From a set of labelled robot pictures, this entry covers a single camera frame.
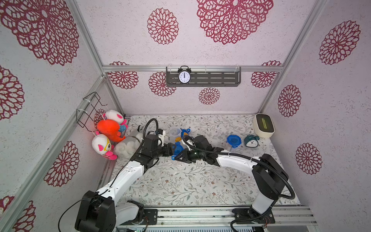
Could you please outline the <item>blue lid front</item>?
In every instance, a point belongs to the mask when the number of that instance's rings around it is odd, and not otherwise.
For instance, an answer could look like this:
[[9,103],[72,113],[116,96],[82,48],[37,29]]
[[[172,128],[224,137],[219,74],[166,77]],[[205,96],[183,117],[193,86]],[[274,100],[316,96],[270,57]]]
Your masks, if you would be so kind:
[[227,143],[232,147],[232,148],[237,148],[242,144],[242,140],[238,135],[229,135],[227,137]]

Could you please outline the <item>clear plastic container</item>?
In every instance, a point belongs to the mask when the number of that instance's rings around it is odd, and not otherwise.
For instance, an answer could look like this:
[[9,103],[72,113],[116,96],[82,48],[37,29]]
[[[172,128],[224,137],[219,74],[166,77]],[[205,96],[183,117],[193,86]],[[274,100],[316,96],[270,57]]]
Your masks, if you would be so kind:
[[182,130],[180,128],[177,128],[177,127],[171,127],[170,130],[169,130],[169,138],[170,140],[175,140],[176,138],[180,137],[181,136],[181,132]]
[[236,147],[234,147],[230,144],[227,144],[225,150],[227,150],[229,153],[234,153],[236,151]]

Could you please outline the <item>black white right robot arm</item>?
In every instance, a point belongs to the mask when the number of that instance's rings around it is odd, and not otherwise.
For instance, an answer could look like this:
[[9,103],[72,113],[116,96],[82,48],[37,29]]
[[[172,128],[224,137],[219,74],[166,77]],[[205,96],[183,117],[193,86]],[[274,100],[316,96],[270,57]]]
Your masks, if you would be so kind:
[[223,148],[213,147],[203,135],[195,138],[186,135],[182,142],[186,148],[174,154],[173,160],[188,164],[203,160],[209,165],[247,173],[255,180],[259,193],[248,209],[234,211],[236,218],[230,223],[232,231],[236,231],[235,224],[269,222],[272,208],[279,199],[293,200],[296,197],[293,187],[288,182],[288,174],[269,154],[249,157],[229,152]]

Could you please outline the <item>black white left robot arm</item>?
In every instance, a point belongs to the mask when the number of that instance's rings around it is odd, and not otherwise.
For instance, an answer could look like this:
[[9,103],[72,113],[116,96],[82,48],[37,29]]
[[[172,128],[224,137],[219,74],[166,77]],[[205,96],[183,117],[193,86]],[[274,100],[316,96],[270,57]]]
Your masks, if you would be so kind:
[[163,142],[164,130],[155,123],[154,134],[143,131],[143,138],[131,159],[120,169],[115,178],[96,192],[87,191],[77,203],[80,205],[74,228],[79,232],[113,232],[117,226],[133,221],[141,222],[144,218],[144,206],[136,201],[128,201],[118,206],[118,202],[129,187],[145,172],[155,165],[160,157],[173,154],[172,144]]

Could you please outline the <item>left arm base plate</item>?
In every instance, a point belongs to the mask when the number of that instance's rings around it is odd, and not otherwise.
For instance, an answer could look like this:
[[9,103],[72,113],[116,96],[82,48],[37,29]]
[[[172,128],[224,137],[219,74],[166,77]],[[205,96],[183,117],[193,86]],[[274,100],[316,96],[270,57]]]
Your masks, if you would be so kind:
[[131,221],[126,222],[126,225],[156,225],[158,218],[157,209],[144,209],[139,213],[139,216]]

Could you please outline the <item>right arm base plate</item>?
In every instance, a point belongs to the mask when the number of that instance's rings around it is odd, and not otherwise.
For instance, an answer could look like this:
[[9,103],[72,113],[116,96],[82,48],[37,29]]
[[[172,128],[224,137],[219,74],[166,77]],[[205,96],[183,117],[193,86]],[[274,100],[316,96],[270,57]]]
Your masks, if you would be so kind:
[[235,208],[232,210],[237,224],[274,224],[275,218],[271,208],[259,213],[252,208]]

